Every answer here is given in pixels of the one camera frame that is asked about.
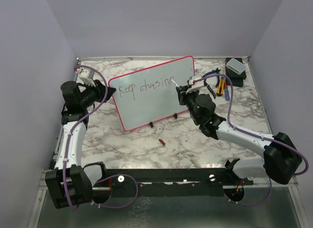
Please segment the pink framed whiteboard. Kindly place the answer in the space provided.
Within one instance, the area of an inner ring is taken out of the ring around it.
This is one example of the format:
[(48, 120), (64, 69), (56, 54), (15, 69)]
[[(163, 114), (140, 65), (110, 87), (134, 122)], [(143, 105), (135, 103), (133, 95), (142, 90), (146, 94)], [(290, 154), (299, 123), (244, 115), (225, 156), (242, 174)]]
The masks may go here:
[(108, 85), (116, 88), (112, 97), (123, 129), (131, 131), (185, 112), (171, 79), (186, 85), (194, 74), (194, 58), (185, 56), (111, 78)]

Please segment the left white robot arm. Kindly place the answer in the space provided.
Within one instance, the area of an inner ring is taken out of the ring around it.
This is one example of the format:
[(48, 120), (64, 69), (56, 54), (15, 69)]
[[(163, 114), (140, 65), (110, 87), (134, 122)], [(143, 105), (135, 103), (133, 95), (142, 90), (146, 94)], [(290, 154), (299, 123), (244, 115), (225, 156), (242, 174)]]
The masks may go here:
[(92, 86), (67, 81), (61, 85), (66, 110), (62, 111), (63, 143), (54, 169), (45, 175), (45, 183), (57, 209), (76, 208), (91, 202), (94, 185), (107, 183), (102, 162), (81, 166), (82, 146), (88, 128), (88, 107), (107, 102), (116, 92), (99, 80)]

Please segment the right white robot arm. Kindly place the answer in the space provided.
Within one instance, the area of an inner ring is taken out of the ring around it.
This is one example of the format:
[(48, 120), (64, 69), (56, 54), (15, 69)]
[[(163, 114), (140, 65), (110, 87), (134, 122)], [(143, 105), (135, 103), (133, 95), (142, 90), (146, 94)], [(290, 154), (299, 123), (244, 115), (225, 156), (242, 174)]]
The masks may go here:
[(179, 104), (186, 106), (200, 131), (216, 140), (239, 145), (257, 155), (258, 159), (237, 160), (225, 171), (225, 180), (236, 184), (248, 177), (269, 177), (279, 184), (288, 184), (302, 162), (289, 136), (263, 134), (237, 127), (215, 114), (216, 105), (210, 95), (189, 91), (188, 86), (176, 87)]

